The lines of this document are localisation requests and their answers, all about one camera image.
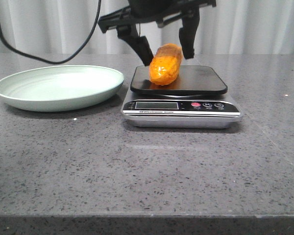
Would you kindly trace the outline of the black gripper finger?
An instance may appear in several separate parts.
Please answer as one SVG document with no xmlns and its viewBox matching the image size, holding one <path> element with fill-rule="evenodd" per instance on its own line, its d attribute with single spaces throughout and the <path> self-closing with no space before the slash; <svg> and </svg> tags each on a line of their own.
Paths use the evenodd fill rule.
<svg viewBox="0 0 294 235">
<path fill-rule="evenodd" d="M 188 14 L 182 18 L 182 27 L 179 29 L 179 40 L 185 59 L 194 57 L 194 42 L 199 21 L 200 14 L 198 9 L 189 11 Z"/>
<path fill-rule="evenodd" d="M 117 26 L 118 38 L 125 41 L 139 56 L 145 66 L 149 66 L 153 54 L 145 36 L 140 36 L 135 24 Z"/>
</svg>

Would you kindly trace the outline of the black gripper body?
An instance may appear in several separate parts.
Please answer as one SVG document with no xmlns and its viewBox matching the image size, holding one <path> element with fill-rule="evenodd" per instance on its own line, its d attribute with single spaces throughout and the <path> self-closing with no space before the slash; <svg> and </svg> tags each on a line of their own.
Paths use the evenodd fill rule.
<svg viewBox="0 0 294 235">
<path fill-rule="evenodd" d="M 199 9 L 216 6 L 215 0 L 130 0 L 129 6 L 100 17 L 98 24 L 103 33 L 117 29 L 130 33 L 137 24 L 156 22 L 163 28 L 177 20 L 182 30 L 196 33 L 199 25 Z"/>
</svg>

